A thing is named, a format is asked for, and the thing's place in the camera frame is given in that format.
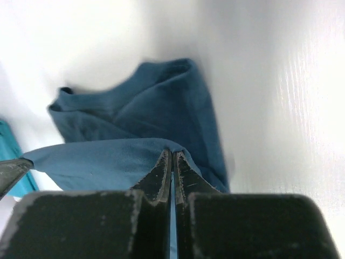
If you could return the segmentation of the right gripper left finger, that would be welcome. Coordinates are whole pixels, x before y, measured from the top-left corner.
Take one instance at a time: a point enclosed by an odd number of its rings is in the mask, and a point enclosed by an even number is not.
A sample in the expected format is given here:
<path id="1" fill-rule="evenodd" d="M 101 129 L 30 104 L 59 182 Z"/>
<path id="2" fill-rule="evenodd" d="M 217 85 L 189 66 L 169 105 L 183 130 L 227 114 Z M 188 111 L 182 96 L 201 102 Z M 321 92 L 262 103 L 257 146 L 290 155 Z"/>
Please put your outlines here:
<path id="1" fill-rule="evenodd" d="M 28 194 L 1 237 L 1 258 L 168 258 L 172 153 L 126 191 Z"/>

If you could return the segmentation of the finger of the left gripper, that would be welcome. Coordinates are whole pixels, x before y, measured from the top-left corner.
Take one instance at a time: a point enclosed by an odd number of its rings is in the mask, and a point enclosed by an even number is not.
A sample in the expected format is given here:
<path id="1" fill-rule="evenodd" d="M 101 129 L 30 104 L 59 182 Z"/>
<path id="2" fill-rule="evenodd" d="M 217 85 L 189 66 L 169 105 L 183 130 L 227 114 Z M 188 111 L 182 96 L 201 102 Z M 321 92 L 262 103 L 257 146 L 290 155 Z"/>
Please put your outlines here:
<path id="1" fill-rule="evenodd" d="M 31 169 L 33 169 L 33 163 L 28 159 L 1 161 L 1 199 Z"/>

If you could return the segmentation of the dark blue t shirt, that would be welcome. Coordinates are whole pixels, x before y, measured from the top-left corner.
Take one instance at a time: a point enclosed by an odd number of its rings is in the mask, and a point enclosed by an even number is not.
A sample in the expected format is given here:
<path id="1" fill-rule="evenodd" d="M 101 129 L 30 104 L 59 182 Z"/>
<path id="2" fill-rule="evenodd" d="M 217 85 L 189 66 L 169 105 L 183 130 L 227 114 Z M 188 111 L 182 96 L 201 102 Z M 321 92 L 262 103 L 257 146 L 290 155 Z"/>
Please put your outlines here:
<path id="1" fill-rule="evenodd" d="M 24 154 L 66 191 L 126 191 L 172 153 L 170 255 L 177 254 L 173 156 L 219 192 L 228 179 L 212 100 L 195 63 L 143 63 L 121 85 L 93 94 L 61 88 L 49 113 L 65 142 Z"/>

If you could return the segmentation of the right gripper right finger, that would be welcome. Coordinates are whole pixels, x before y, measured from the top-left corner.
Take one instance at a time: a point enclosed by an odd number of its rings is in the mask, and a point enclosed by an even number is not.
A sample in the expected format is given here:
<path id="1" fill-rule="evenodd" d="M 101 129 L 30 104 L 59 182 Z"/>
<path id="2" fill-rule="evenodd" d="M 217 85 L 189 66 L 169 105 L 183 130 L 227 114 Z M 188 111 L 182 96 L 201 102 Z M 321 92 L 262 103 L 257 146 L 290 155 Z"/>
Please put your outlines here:
<path id="1" fill-rule="evenodd" d="M 325 220 L 297 194 L 224 194 L 173 156 L 179 258 L 339 258 Z"/>

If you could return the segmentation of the teal t shirt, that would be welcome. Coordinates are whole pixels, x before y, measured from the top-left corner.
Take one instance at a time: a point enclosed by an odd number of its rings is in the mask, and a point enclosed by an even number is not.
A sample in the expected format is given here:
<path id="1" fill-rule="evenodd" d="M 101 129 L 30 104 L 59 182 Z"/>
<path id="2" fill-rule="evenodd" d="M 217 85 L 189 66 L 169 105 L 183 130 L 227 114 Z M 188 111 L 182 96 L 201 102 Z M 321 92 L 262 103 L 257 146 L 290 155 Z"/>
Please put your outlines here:
<path id="1" fill-rule="evenodd" d="M 22 150 L 10 126 L 1 121 L 1 198 L 6 195 L 22 198 L 39 188 L 30 172 L 31 161 L 22 158 Z"/>

